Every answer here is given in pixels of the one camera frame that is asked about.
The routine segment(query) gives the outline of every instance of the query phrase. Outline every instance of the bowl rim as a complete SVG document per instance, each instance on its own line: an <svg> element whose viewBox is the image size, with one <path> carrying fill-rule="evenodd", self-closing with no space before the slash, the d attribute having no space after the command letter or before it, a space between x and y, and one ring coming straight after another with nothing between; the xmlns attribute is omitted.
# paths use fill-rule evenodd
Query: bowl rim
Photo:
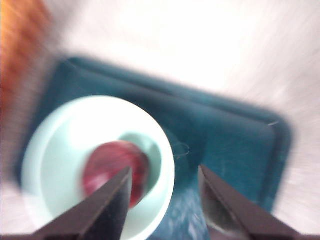
<svg viewBox="0 0 320 240"><path fill-rule="evenodd" d="M122 102L120 104L127 105L130 108L136 108L146 116L146 119L154 121L154 125L159 131L161 131L161 143L164 148L160 148L161 151L161 169L160 176L166 177L168 186L166 188L166 196L162 203L162 206L158 214L153 218L153 220L138 234L129 237L122 238L126 240L141 240L148 238L159 226L162 219L164 218L167 209L169 207L175 182L175 163L174 156L169 143L168 137L165 134L164 130L158 124L158 122L150 116L146 111L136 106L135 104L123 100L121 98L105 95L94 95L94 96L85 96L69 101L62 106L55 109L50 113L44 121L38 126L38 128L33 133L28 146L25 151L22 162L22 191L23 199L25 202L26 209L29 213L29 216L36 227L42 227L48 222L52 221L54 217L51 215L46 203L45 198L42 192L41 186L41 169L44 155L47 150L47 146L50 143L52 137L56 131L68 121L76 111L79 111L79 106L85 102L89 101L117 101Z"/></svg>

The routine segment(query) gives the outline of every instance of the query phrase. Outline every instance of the red object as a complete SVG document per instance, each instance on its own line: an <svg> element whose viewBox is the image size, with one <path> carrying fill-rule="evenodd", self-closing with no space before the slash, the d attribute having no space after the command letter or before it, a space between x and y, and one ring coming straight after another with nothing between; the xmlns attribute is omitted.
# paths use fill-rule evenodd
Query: red object
<svg viewBox="0 0 320 240"><path fill-rule="evenodd" d="M100 145L89 157L82 176L86 196L91 195L125 167L132 168L130 208L146 194L149 177L148 157L133 143L112 141Z"/></svg>

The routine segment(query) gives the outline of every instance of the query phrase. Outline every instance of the white bowl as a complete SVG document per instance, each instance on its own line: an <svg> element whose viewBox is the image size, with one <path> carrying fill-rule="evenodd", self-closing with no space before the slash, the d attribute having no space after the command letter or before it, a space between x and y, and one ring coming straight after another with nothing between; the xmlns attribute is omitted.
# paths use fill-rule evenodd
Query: white bowl
<svg viewBox="0 0 320 240"><path fill-rule="evenodd" d="M174 189L175 164L170 143L145 111L110 96L88 96L68 102L38 127L22 166L25 202L42 227L84 199L81 177L88 156L99 145L133 142L149 157L149 192L130 209L122 240L148 238L163 219Z"/></svg>

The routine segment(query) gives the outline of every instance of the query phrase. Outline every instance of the bowl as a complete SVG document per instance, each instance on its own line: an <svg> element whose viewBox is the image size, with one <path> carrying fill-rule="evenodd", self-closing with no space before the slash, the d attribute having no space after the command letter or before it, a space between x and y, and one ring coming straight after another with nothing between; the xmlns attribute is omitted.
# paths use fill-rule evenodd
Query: bowl
<svg viewBox="0 0 320 240"><path fill-rule="evenodd" d="M37 128L22 165L22 189L38 228L85 197L81 178L101 144L125 140L149 158L147 194L128 211L121 240L148 238L163 219L174 189L175 164L160 125L136 105L110 96L88 96L52 112Z"/></svg>

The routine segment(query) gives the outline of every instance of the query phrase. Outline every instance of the blue tray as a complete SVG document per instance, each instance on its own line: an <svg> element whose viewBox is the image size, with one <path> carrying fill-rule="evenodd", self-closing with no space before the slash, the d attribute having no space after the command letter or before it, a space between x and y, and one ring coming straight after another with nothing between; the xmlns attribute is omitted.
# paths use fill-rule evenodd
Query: blue tray
<svg viewBox="0 0 320 240"><path fill-rule="evenodd" d="M90 95L134 103L169 138L175 186L168 211L149 239L209 239L198 192L199 164L271 211L291 143L290 129L279 116L84 58L62 61L56 68L17 164L19 180L26 146L44 118L62 104Z"/></svg>

